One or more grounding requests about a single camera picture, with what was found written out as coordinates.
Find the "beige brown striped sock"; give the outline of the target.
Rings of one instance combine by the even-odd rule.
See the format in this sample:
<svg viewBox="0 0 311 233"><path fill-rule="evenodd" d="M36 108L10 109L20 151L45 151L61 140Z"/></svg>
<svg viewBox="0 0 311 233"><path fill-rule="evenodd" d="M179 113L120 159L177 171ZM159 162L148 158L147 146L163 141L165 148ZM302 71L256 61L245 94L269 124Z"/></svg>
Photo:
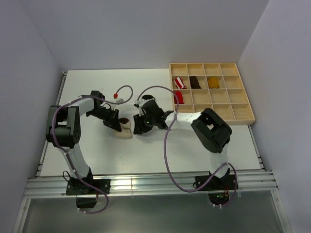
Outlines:
<svg viewBox="0 0 311 233"><path fill-rule="evenodd" d="M132 127L131 122L128 118L122 117L119 119L121 126L121 132L114 131L114 136L121 139L130 139L132 138Z"/></svg>

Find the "white black striped sock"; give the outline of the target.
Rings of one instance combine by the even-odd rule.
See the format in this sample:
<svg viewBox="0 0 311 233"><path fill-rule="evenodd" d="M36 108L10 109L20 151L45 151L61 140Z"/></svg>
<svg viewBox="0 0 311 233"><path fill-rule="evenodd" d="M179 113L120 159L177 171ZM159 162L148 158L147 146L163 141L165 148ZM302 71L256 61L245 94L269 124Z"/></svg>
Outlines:
<svg viewBox="0 0 311 233"><path fill-rule="evenodd" d="M150 101L150 100L156 100L156 99L155 99L154 96L152 96L152 95L143 95L143 96L141 97L141 100L142 100L142 101Z"/></svg>

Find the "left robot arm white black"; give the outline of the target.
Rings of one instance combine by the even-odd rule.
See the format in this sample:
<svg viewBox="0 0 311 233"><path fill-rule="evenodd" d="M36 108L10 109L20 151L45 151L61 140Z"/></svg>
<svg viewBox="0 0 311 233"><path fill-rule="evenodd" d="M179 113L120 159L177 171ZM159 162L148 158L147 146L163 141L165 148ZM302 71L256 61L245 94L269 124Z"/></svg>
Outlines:
<svg viewBox="0 0 311 233"><path fill-rule="evenodd" d="M94 190L95 182L88 178L91 169L86 163L80 149L82 116L100 119L103 125L121 132L119 111L113 103L104 107L105 96L100 91L82 95L64 105L52 105L48 110L46 140L63 154L69 167L70 176L80 180L77 188L84 194Z"/></svg>

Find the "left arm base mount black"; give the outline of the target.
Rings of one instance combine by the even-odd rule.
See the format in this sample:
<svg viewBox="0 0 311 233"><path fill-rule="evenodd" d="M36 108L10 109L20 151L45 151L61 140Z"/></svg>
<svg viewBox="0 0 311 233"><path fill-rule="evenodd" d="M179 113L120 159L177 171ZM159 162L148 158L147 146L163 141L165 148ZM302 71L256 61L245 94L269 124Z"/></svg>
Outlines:
<svg viewBox="0 0 311 233"><path fill-rule="evenodd" d="M110 179L94 179L91 169L86 177L82 178L85 183L97 188L94 189L79 179L70 176L67 171L63 171L63 179L67 182L66 195L67 196L81 196L81 195L96 195L95 198L76 198L76 206L80 209L90 210L95 207L98 201L100 192L97 189L103 191L106 195L110 192Z"/></svg>

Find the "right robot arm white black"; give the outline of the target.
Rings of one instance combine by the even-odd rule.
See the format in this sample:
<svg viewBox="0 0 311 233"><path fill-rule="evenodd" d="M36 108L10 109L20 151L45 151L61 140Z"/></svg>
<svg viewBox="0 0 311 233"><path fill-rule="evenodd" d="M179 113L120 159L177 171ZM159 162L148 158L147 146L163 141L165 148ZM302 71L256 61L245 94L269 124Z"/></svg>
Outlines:
<svg viewBox="0 0 311 233"><path fill-rule="evenodd" d="M230 173L227 148L232 135L230 126L212 109L197 113L178 113L163 111L155 100L135 101L139 113L134 115L134 135L142 135L153 127L166 130L165 140L171 130L195 132L201 144L210 154L211 186L221 189L227 183Z"/></svg>

